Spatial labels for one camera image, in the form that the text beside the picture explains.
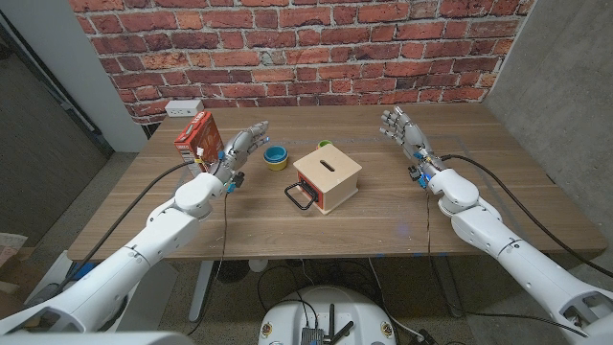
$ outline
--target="brick wall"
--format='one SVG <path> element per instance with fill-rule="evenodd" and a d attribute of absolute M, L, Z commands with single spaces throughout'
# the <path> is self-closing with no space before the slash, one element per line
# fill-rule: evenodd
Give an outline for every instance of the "brick wall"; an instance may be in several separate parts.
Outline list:
<path fill-rule="evenodd" d="M 480 102 L 534 0 L 68 0 L 133 120 L 207 107 Z"/>

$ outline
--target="small bowl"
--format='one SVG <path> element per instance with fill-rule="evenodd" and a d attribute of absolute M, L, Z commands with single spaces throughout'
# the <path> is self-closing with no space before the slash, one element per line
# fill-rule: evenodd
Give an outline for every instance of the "small bowl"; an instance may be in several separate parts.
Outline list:
<path fill-rule="evenodd" d="M 280 146 L 270 147 L 264 152 L 264 161 L 271 171 L 281 171 L 287 166 L 287 150 Z"/>

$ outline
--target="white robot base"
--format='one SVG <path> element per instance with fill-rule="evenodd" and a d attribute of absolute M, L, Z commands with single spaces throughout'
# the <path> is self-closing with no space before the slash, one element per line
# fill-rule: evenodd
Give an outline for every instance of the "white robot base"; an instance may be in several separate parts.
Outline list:
<path fill-rule="evenodd" d="M 394 345 L 396 335 L 389 317 L 375 302 L 344 287 L 315 286 L 293 292 L 268 311 L 261 322 L 259 345 Z"/>

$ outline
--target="wooden box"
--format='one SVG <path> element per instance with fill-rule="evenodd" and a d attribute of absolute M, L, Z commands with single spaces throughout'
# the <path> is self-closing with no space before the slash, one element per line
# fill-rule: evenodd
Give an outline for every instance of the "wooden box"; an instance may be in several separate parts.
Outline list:
<path fill-rule="evenodd" d="M 357 193 L 357 173 L 362 167 L 334 145 L 325 145 L 306 155 L 294 162 L 294 167 L 298 181 L 304 181 L 316 192 L 318 197 L 313 205 L 324 215 Z"/>

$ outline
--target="wall outlet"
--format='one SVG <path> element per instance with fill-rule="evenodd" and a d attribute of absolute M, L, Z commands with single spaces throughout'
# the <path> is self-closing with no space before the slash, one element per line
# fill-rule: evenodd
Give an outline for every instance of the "wall outlet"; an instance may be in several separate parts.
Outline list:
<path fill-rule="evenodd" d="M 170 117 L 194 117 L 202 110 L 204 105 L 200 100 L 170 101 L 166 105 L 166 113 Z"/>

